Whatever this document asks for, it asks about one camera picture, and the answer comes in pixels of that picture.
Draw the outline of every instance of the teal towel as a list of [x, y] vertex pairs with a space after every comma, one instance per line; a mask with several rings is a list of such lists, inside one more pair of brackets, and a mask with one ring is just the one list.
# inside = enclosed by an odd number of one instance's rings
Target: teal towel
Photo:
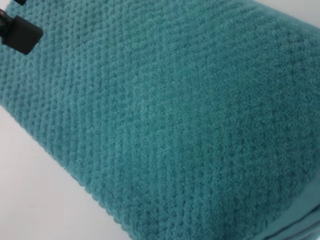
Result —
[[249, 0], [28, 0], [0, 103], [134, 240], [249, 240], [320, 171], [320, 32]]

